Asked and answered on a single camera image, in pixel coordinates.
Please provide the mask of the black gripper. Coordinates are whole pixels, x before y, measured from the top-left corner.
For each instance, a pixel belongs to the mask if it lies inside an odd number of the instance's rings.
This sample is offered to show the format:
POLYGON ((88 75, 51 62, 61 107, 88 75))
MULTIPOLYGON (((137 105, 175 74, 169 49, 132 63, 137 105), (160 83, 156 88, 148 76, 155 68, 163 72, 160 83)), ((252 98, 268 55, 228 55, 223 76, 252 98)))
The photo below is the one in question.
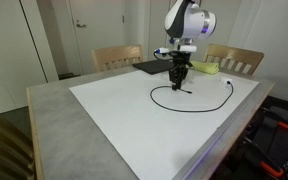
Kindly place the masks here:
POLYGON ((181 88, 184 80, 186 79, 188 68, 192 67, 190 63, 190 53, 186 52, 172 52, 173 68, 170 70, 170 78, 172 80, 172 89, 174 91, 181 88))

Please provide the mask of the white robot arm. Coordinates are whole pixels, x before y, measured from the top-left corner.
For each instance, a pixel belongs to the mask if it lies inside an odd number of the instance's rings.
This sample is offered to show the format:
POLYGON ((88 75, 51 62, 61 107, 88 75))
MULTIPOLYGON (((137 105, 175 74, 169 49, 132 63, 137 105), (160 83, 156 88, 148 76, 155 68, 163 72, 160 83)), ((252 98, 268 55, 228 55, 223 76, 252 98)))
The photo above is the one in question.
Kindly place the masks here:
POLYGON ((194 39, 207 39, 216 28, 217 19, 214 13, 203 10, 196 0, 177 0, 165 18, 164 29, 173 42, 169 52, 174 64, 169 70, 172 89, 181 88, 188 69, 192 67, 190 55, 196 51, 191 43, 194 39))

